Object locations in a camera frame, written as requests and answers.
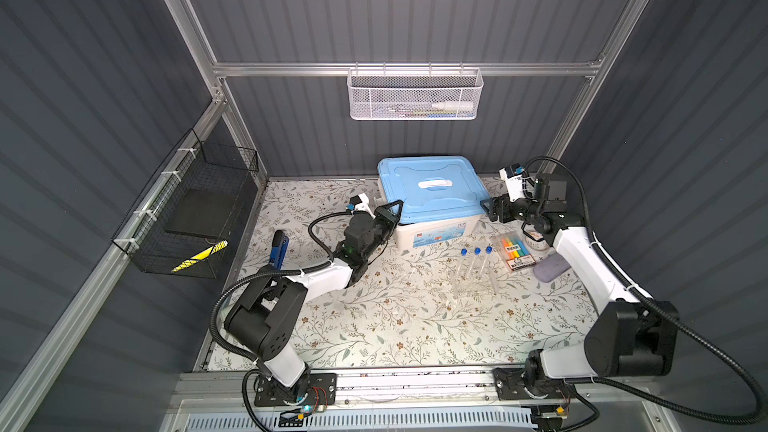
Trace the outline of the white plastic storage bin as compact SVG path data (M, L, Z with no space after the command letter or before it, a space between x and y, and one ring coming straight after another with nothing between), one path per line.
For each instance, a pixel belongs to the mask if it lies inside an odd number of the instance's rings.
M462 238L473 233L480 218L480 215L475 215L398 225L394 231L395 243L400 250L410 250Z

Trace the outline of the blue plastic bin lid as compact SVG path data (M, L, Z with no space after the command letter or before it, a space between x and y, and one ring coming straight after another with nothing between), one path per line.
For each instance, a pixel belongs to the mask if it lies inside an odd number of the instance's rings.
M386 199L403 202L402 225L482 215L481 203L490 198L462 156L386 158L378 173Z

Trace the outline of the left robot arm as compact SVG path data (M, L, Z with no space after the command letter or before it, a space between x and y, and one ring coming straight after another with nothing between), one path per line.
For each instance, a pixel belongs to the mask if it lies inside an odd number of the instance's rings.
M370 211L359 194L345 210L308 225L310 238L327 254L318 265L279 269L273 263L238 280L216 301L209 318L212 340L248 359L255 371L272 381L284 399L298 402L310 388L310 368L289 344L304 304L355 285L366 273L371 255L384 249L400 223L404 202L395 200ZM319 223L347 217L343 239L330 248L314 232Z

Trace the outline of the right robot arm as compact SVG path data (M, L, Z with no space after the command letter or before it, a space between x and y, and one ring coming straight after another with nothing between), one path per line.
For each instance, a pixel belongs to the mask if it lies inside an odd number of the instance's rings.
M586 406L589 417L572 430L596 421L600 412L577 390L580 384L608 386L671 412L731 426L759 423L767 417L767 394L759 382L733 357L685 325L668 301L658 301L639 286L609 255L592 227L585 188L575 183L582 210L570 212L565 201L554 199L546 174L531 174L536 158L499 171L507 192L481 202L493 222L520 222L524 235L535 231L534 241L545 242L578 276L598 314L580 345L537 349L520 368L493 371L498 395L510 399L523 392L544 400L557 392ZM752 411L717 414L680 405L624 383L626 377L667 375L674 359L678 334L684 334L730 368L754 396Z

